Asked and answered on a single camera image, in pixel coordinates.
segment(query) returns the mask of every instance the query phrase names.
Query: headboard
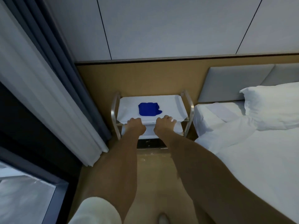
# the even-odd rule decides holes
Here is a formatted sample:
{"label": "headboard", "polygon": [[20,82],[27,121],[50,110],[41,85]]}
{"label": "headboard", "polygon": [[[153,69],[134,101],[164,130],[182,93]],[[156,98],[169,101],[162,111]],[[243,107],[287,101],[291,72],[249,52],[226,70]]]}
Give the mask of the headboard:
{"label": "headboard", "polygon": [[299,63],[210,67],[198,101],[243,100],[246,87],[290,82],[299,82]]}

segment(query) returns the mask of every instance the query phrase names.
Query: pillow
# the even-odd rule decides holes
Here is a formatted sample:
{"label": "pillow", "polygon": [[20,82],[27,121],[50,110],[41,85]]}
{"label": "pillow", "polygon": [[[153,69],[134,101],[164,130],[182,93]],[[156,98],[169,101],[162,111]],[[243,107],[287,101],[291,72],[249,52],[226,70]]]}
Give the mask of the pillow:
{"label": "pillow", "polygon": [[258,130],[286,130],[299,126],[299,82],[256,86],[240,90],[245,97],[245,114]]}

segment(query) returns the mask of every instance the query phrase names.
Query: shoe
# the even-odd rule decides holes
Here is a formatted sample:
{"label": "shoe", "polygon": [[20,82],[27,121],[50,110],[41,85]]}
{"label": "shoe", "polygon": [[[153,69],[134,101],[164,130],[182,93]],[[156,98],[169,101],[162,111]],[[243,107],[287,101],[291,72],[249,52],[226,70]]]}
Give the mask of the shoe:
{"label": "shoe", "polygon": [[158,224],[170,224],[170,220],[165,213],[161,213],[158,216]]}

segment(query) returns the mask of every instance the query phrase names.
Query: blue towel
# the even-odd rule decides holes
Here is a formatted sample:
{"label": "blue towel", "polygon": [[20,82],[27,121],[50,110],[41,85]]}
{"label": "blue towel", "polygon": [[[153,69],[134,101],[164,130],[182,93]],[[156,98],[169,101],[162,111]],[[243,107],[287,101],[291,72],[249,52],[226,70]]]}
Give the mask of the blue towel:
{"label": "blue towel", "polygon": [[138,107],[141,116],[156,116],[162,113],[158,103],[140,103]]}

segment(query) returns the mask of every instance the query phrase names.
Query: skin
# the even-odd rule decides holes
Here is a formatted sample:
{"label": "skin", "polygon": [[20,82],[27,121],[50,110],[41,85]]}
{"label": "skin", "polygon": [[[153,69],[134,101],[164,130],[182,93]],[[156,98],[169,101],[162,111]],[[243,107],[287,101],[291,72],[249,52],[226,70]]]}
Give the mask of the skin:
{"label": "skin", "polygon": [[[157,118],[154,132],[170,150],[200,223],[294,223],[245,188],[213,153],[176,134],[176,120]],[[137,141],[145,132],[141,119],[130,119],[119,142],[92,167],[84,199],[109,201],[122,222],[137,189]]]}

